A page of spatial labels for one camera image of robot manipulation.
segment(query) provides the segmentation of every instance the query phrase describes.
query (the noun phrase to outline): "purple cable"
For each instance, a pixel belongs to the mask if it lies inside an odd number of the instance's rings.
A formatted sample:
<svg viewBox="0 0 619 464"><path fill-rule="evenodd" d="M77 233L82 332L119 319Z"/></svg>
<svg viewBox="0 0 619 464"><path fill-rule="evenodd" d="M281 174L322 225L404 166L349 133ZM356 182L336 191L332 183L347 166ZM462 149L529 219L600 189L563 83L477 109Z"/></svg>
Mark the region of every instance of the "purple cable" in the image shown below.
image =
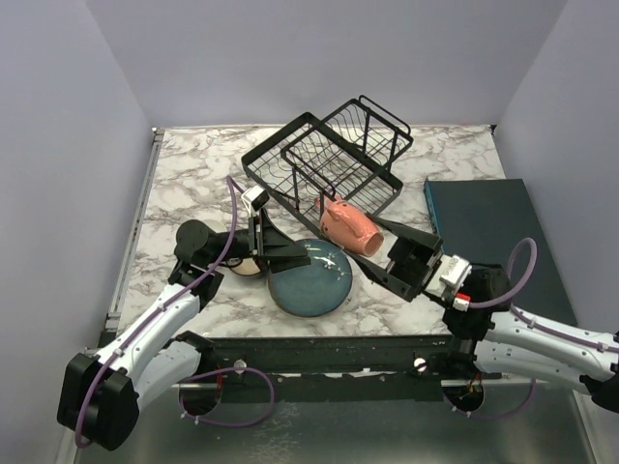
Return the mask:
<svg viewBox="0 0 619 464"><path fill-rule="evenodd" d="M443 395L443 400L447 404L449 404L450 407L455 408L454 412L460 414L461 416L466 416L467 418L473 418L473 419L477 419L480 421L501 421L503 419L508 419L524 411L533 401L536 390L537 390L537 382L535 381L535 379L531 379L531 389L529 390L529 393L527 394L526 398L524 398L524 401L522 401L522 403L517 408L514 408L512 411L508 411L507 413L498 414L496 416L486 416L484 414L475 414L475 413L469 414L469 413L466 413L465 411L462 411L461 409L458 409L456 406L454 406L454 403L452 403L447 396Z"/></svg>
<svg viewBox="0 0 619 464"><path fill-rule="evenodd" d="M234 186L234 188L239 190L239 192L243 193L245 191L245 189L239 186L234 179L232 179L230 176L228 176L228 178L230 179L230 181L232 181L232 185Z"/></svg>
<svg viewBox="0 0 619 464"><path fill-rule="evenodd" d="M203 275L201 275L199 278L194 280L187 287L183 288L180 292L172 295L161 306L159 306L155 311L153 311L147 318L145 318L142 321L142 323L139 326L137 326L137 328L127 336L127 339L123 343L120 344L120 346L118 347L119 350L121 351L125 350L137 338L137 336L140 335L142 331L148 325L150 325L150 323L157 316L159 316L162 312L164 312L167 309L169 305L172 305L174 302L176 302L179 298L181 298L187 292L191 291L193 288L195 288L200 283L202 283L202 281L204 281L204 279L208 277L219 264L221 264L221 261L223 261L223 258L230 250L230 247L232 246L232 240L234 239L234 232L236 230L236 223L237 223L237 204L236 204L236 196L234 194L234 186L236 185L238 189L239 187L238 187L238 184L236 184L236 182L234 182L234 180L230 176L227 176L225 180L227 181L228 188L230 190L230 198L232 199L232 224L230 228L230 233L228 234L228 239L225 242L225 245L223 246L223 250L221 251L221 254L208 267L208 269ZM86 419L86 411L88 410L88 405L90 404L90 401L92 400L92 397L95 394L97 385L101 381L107 369L117 359L118 359L118 355L116 355L115 353L109 357L109 359L101 366L101 368L95 375L95 378L93 379L90 386L88 387L88 390L86 391L86 394L84 396L84 401L81 404L81 408L79 408L79 414L77 415L77 421L75 422L75 436L74 437L75 437L75 445L78 448L83 449L92 444L92 442L90 441L82 441L82 432L84 428L84 422Z"/></svg>
<svg viewBox="0 0 619 464"><path fill-rule="evenodd" d="M535 241L533 239L529 239L529 238L523 239L523 240L521 240L518 243L518 245L516 245L516 247L514 248L512 253L510 254L510 258L507 261L507 269L506 269L507 275L511 276L512 275L512 269L514 268L514 263L516 261L516 258L518 256L518 254L520 253L520 251L522 250L522 247L524 247L525 244L528 244L529 246L531 246L531 258L529 260L529 265L527 266L526 271L525 271L524 275L522 276L522 279L520 280L520 281L524 280L524 283L526 283L526 280L528 280L529 277L531 276L531 274L533 273L533 267L535 266L535 260L537 259L537 245L535 244ZM521 309L518 309L517 307L512 305L511 308L510 308L510 312L515 317L517 317L522 322L524 322L526 325L531 326L531 324L533 322L533 318L529 318L529 317L525 316ZM552 335L552 336L556 336L557 338L562 338L564 340L568 340L571 343L575 343L575 344L578 344L578 345L586 346L586 347L589 347L589 348L604 349L604 347L602 346L602 344L600 342L590 341L590 340L586 340L584 338L579 338L577 336L570 335L569 333L563 333L561 331L557 331L556 329L550 328L550 327L545 326L543 324L538 324L537 322L534 324L534 327L535 327L535 329L539 330L540 332L544 332L545 334L549 334L549 335ZM619 354L619 348L617 348L617 347L608 346L605 349L606 349L606 351L609 351L610 353L617 353L617 354Z"/></svg>
<svg viewBox="0 0 619 464"><path fill-rule="evenodd" d="M529 247L531 248L531 257L529 258L529 264L527 264L526 270L524 271L524 274L522 275L518 283L514 285L512 290L510 290L507 293L504 293L500 297L497 297L493 300L488 300L487 302L481 302L481 303L471 302L469 304L470 308L485 309L487 307L500 305L501 303L504 303L507 300L513 298L520 290L522 290L524 285L526 285L526 282L528 282L529 278L533 274L533 270L535 269L535 263L538 259L538 246L535 243L535 241L527 237L525 239L522 239L520 242L518 242L518 245L516 245L516 247L512 251L512 254L510 254L510 259L508 261L508 266L507 266L508 267L507 275L509 276L512 272L512 266L514 265L514 261L516 261L516 257L518 253L520 252L520 250L522 249L522 247L524 247L524 245L529 245Z"/></svg>
<svg viewBox="0 0 619 464"><path fill-rule="evenodd" d="M273 410L275 408L275 389L273 387L273 383L271 382L271 379L269 379L267 374L265 374L261 370L254 369L253 367L226 367L224 369L213 370L213 371L207 372L205 374L193 375L192 377L188 377L187 379L183 380L182 382L193 382L195 380L205 379L206 377L213 377L215 375L225 374L227 372L236 372L238 370L243 370L245 372L251 372L251 373L254 373L256 375L259 375L260 377L262 377L264 379L264 381L266 382L267 386L269 387L269 392L270 392L270 395L271 395L270 398L269 398L269 404L267 406L267 409L264 411L264 413L262 413L257 419L246 420L244 422L221 422L219 420L207 419L207 418L204 418L204 417L201 417L201 416L192 416L191 414L189 414L187 412L187 410L185 408L185 404L183 402L183 396L179 395L179 404L181 405L181 408L183 408L183 411L184 411L183 414L185 416L188 416L188 417L190 417L190 418L192 418L194 420L200 421L202 423L209 423L211 425L218 425L220 427L230 427L230 428L251 427L252 425L256 425L257 423L261 423L262 421L267 419L269 416L271 416L271 414L273 413Z"/></svg>

